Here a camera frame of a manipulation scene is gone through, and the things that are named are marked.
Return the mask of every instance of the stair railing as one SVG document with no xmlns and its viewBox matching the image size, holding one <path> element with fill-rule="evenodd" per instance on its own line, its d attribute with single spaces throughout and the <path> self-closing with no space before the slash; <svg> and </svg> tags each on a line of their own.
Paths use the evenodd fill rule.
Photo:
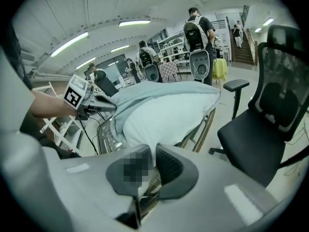
<svg viewBox="0 0 309 232">
<path fill-rule="evenodd" d="M 252 35 L 250 34 L 249 29 L 245 30 L 244 32 L 245 32 L 246 37 L 248 39 L 248 43 L 249 43 L 249 47 L 250 47 L 250 50 L 251 50 L 252 58 L 253 58 L 253 61 L 254 61 L 254 65 L 257 66 L 257 63 L 258 63 L 257 41 L 255 41 L 252 38 Z"/>
<path fill-rule="evenodd" d="M 230 41 L 231 41 L 231 59 L 232 59 L 232 62 L 234 62 L 234 58 L 235 58 L 235 49 L 234 49 L 234 37 L 233 37 L 233 33 L 232 33 L 232 30 L 231 30 L 231 26 L 230 26 L 230 23 L 228 21 L 228 18 L 226 17 L 226 21 L 227 21 L 227 27 L 228 27 L 228 31 L 230 33 Z"/>
</svg>

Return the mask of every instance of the black t-shirt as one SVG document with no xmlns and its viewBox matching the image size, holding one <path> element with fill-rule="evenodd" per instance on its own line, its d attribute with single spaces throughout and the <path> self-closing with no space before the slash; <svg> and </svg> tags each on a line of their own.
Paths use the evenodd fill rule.
<svg viewBox="0 0 309 232">
<path fill-rule="evenodd" d="M 240 37 L 239 29 L 236 29 L 236 30 L 235 30 L 234 37 Z"/>
<path fill-rule="evenodd" d="M 189 18 L 188 21 L 194 21 L 196 18 L 196 15 L 193 15 Z M 214 29 L 213 25 L 211 24 L 211 22 L 205 18 L 202 17 L 199 21 L 199 25 L 201 26 L 201 28 L 204 30 L 205 34 L 208 35 L 208 30 L 212 29 L 214 32 L 216 31 L 216 29 Z M 210 43 L 210 41 L 208 42 L 206 49 L 212 49 L 212 45 Z"/>
<path fill-rule="evenodd" d="M 29 90 L 32 90 L 32 84 L 27 76 L 24 63 L 20 56 L 21 49 L 19 41 L 11 23 L 9 24 L 3 38 L 1 39 L 1 45 L 11 66 L 14 68 L 20 79 L 23 80 Z"/>
</svg>

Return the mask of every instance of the yellow tablecloth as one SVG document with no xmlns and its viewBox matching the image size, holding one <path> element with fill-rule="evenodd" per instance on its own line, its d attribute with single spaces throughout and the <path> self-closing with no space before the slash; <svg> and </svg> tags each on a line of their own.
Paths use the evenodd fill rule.
<svg viewBox="0 0 309 232">
<path fill-rule="evenodd" d="M 225 80 L 227 74 L 227 64 L 224 58 L 217 58 L 213 61 L 212 77 L 214 79 Z"/>
</svg>

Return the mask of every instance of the gray floor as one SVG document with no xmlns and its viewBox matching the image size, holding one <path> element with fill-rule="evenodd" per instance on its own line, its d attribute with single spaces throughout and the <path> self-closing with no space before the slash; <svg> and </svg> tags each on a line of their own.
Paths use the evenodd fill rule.
<svg viewBox="0 0 309 232">
<path fill-rule="evenodd" d="M 248 102 L 252 98 L 255 93 L 257 83 L 258 83 L 258 72 L 255 71 L 257 68 L 251 65 L 245 65 L 242 63 L 230 63 L 228 67 L 228 74 L 226 75 L 226 81 L 235 80 L 235 79 L 245 79 L 250 82 L 250 85 L 243 89 L 238 115 L 245 111 L 248 108 Z M 188 74 L 182 74 L 182 81 L 193 81 L 193 77 Z M 213 81 L 213 86 L 221 88 L 222 93 L 220 96 L 220 103 L 216 108 L 215 117 L 213 119 L 213 123 L 211 125 L 210 131 L 207 135 L 207 138 L 202 146 L 200 151 L 201 157 L 216 157 L 221 158 L 222 160 L 227 160 L 224 155 L 215 153 L 213 156 L 208 154 L 208 150 L 211 147 L 220 147 L 220 142 L 217 137 L 217 131 L 228 123 L 232 117 L 233 105 L 234 105 L 234 94 L 228 92 L 227 90 L 223 89 L 222 86 L 224 81 L 221 81 L 219 87 L 219 83 L 216 84 Z M 99 122 L 103 120 L 96 115 L 96 119 Z M 89 137 L 92 139 L 96 136 L 96 128 L 98 126 L 98 122 L 95 120 L 90 119 L 87 123 L 86 130 L 89 134 Z M 292 139 L 289 144 L 286 145 L 286 150 L 283 155 L 282 161 L 285 161 L 289 157 L 293 156 L 304 147 L 306 147 L 309 143 L 309 140 L 304 133 L 304 121 L 302 121 L 299 125 L 299 128 L 296 130 L 295 137 Z M 96 138 L 93 140 L 95 146 L 98 146 Z M 193 147 L 193 143 L 189 142 L 187 147 L 191 149 Z M 88 139 L 85 135 L 81 138 L 80 144 L 80 154 L 82 156 L 92 156 L 94 155 L 94 150 L 92 145 L 89 143 Z M 267 187 L 267 190 L 278 200 L 281 201 L 287 195 L 293 193 L 301 183 L 302 178 L 304 177 L 307 167 L 308 167 L 309 159 L 306 158 L 298 164 L 293 166 L 289 166 L 283 169 L 278 170 L 276 176 L 274 177 L 273 181 Z"/>
</svg>

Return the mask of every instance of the fluorescent light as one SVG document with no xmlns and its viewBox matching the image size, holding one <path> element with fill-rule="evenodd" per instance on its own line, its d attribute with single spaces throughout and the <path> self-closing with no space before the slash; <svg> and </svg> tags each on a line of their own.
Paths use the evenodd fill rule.
<svg viewBox="0 0 309 232">
<path fill-rule="evenodd" d="M 129 46 L 130 46 L 130 45 L 128 44 L 128 45 L 125 45 L 125 46 L 116 48 L 116 49 L 112 50 L 111 53 L 112 53 L 112 52 L 115 52 L 115 51 L 119 51 L 119 50 L 124 49 L 124 48 L 127 48 L 127 47 L 129 47 Z"/>
<path fill-rule="evenodd" d="M 114 62 L 114 63 L 111 63 L 111 64 L 109 64 L 108 66 L 111 66 L 111 65 L 116 64 L 116 63 L 118 63 L 118 61 L 116 61 L 116 62 Z"/>
<path fill-rule="evenodd" d="M 264 24 L 263 24 L 263 26 L 267 26 L 267 25 L 269 25 L 270 23 L 272 23 L 274 21 L 274 19 L 273 18 L 270 18 L 270 19 L 268 19 Z"/>
<path fill-rule="evenodd" d="M 124 22 L 120 22 L 119 26 L 123 27 L 123 26 L 128 26 L 128 25 L 148 24 L 149 22 L 150 22 L 150 20 L 124 21 Z"/>
<path fill-rule="evenodd" d="M 96 58 L 92 58 L 88 61 L 86 61 L 85 63 L 81 64 L 80 66 L 76 67 L 76 69 L 78 70 L 79 68 L 83 67 L 84 65 L 86 65 L 87 63 L 90 63 L 91 61 L 95 60 Z"/>
<path fill-rule="evenodd" d="M 62 47 L 58 48 L 55 52 L 53 52 L 50 56 L 54 57 L 56 56 L 58 53 L 62 52 L 64 49 L 66 49 L 67 47 L 69 47 L 70 45 L 74 44 L 75 42 L 81 40 L 84 37 L 88 36 L 88 32 L 83 33 L 79 36 L 77 36 L 76 38 L 74 38 L 73 40 L 70 40 L 69 42 L 65 43 Z"/>
</svg>

